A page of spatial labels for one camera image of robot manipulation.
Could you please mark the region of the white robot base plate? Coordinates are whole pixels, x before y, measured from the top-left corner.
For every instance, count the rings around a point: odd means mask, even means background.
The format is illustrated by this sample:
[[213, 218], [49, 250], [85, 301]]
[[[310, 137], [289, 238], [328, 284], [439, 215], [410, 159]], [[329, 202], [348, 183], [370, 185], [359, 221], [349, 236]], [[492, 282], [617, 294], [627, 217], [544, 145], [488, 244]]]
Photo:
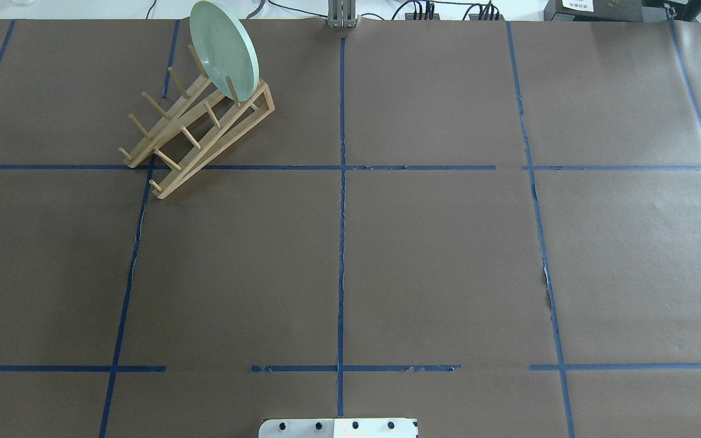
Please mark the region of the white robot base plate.
[[269, 419], [262, 422], [259, 437], [418, 437], [417, 419], [327, 418]]

